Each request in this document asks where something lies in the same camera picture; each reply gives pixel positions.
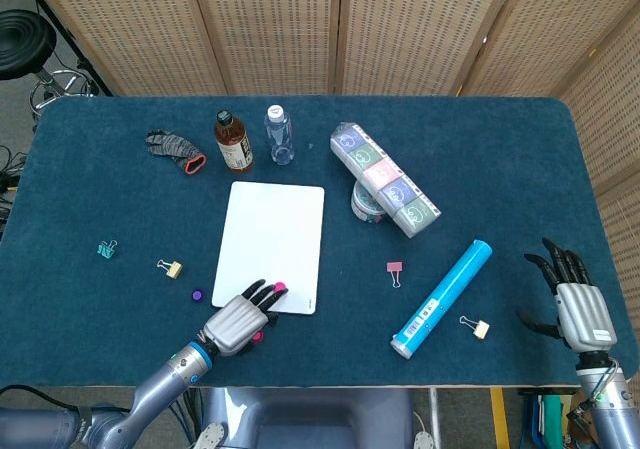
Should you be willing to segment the white magnetic board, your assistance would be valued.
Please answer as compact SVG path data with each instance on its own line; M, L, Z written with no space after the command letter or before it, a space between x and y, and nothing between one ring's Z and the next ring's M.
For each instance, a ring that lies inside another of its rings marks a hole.
M316 310L325 190L235 181L231 185L211 304L221 308L251 283L283 283L273 310Z

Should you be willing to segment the brown tea bottle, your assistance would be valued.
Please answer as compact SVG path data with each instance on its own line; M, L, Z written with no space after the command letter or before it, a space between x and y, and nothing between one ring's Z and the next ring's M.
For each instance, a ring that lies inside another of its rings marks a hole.
M228 110L216 114L214 135L226 166L235 173L249 172L254 164L244 123Z

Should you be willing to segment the woven folding screen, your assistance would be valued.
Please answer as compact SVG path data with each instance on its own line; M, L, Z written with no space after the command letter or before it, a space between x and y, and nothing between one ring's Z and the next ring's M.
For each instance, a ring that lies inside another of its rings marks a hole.
M640 329L640 0L41 0L119 95L554 96Z

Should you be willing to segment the clear jar of clips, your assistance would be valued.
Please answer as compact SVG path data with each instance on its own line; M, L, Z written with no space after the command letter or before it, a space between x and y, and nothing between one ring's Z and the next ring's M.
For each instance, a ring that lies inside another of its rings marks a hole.
M351 208L360 220L367 223L379 223L386 216L385 210L359 181L355 182L352 190Z

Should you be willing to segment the black round stool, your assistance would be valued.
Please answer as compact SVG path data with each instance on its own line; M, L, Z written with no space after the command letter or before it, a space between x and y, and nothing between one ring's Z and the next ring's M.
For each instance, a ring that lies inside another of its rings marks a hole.
M86 74L65 67L48 71L45 63L54 54L57 34L51 23L36 12L0 11L0 81L33 75L37 82L29 94L35 122L44 109L63 97L95 97L98 85Z

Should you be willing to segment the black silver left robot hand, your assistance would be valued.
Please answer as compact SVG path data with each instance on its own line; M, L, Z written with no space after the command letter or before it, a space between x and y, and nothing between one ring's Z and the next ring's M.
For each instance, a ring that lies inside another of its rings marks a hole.
M276 293L275 284L259 279L220 308L198 332L197 340L214 355L233 356L250 350L252 337L278 321L272 307L289 289Z

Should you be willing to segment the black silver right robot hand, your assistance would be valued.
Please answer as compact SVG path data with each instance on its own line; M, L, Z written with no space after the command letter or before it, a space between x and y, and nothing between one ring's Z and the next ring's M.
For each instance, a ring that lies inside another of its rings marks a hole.
M541 271L555 302L557 319L554 324L543 323L523 309L516 311L518 319L534 333L563 341L576 354L608 352L617 343L617 334L600 288L592 283L575 252L546 237L542 244L549 259L532 253L524 258Z

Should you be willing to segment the clear empty water bottle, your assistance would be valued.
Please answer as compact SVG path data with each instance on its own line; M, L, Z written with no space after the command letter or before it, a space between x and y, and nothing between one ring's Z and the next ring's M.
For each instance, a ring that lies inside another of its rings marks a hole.
M294 158L293 126L289 114L280 105L267 108L264 120L271 158L277 165L288 165Z

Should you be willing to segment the wrapped tissue packs bundle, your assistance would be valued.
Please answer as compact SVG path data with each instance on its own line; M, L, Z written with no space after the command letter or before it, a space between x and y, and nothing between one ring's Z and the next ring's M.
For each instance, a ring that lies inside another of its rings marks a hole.
M432 224L439 208L355 122L342 122L330 148L408 238Z

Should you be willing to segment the green and blue box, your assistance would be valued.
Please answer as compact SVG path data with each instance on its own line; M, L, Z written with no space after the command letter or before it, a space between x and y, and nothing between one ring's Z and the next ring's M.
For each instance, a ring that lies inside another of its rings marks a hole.
M531 427L535 449L565 449L564 404L559 395L534 395L530 399Z

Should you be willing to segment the dark blue table cloth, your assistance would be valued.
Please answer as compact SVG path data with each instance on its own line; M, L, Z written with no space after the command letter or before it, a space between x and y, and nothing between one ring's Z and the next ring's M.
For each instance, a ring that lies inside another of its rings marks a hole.
M325 190L315 313L283 315L247 354L221 357L214 386L573 385L577 356L529 331L555 303L526 253L544 237L579 254L600 287L627 375L639 355L576 130L552 98L283 97L295 157L275 165L267 97L70 98L42 117L0 238L0 387L130 386L183 348L211 316L193 289L214 282L230 172L213 136L220 109L246 125L251 181ZM353 179L329 147L360 124L440 209L406 237L350 207ZM207 157L185 174L145 137L180 135ZM407 360L391 339L474 240L493 253ZM117 240L115 255L97 253ZM171 279L159 259L183 269ZM400 288L386 263L402 261ZM484 340L459 317L490 325Z

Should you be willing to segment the blue cling film roll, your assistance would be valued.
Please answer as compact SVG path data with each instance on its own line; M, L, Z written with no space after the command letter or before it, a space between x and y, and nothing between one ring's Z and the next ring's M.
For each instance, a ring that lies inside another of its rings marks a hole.
M482 240L476 239L469 245L419 308L393 335L390 345L399 355L407 360L413 356L492 253L491 246Z

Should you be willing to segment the black stand pole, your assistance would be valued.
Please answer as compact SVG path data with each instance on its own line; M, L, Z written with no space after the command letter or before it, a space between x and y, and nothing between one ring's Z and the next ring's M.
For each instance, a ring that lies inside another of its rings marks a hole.
M75 36L72 32L62 23L56 13L52 10L50 5L45 0L34 0L36 8L43 11L49 21L53 24L58 33L66 41L69 48L75 53L77 59L77 66L79 69L86 70L97 83L100 91L109 97L113 96L113 92L106 84L105 80L101 77L98 71L93 66L92 62L86 57L85 51L77 44Z

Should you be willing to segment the metal table leg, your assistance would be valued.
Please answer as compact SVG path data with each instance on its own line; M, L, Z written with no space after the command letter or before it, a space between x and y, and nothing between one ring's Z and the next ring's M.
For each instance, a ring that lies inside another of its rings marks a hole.
M441 438L440 417L439 417L439 398L438 398L437 389L435 387L430 387L428 390L428 395L429 395L431 435L433 437L435 447L440 448L442 438Z

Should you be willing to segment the grey knit work glove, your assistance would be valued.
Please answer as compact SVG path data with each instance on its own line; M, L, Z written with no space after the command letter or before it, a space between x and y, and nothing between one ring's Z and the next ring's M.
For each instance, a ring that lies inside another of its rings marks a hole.
M187 175L200 171L207 157L194 144L180 135L164 130L149 131L145 137L151 155L172 159Z

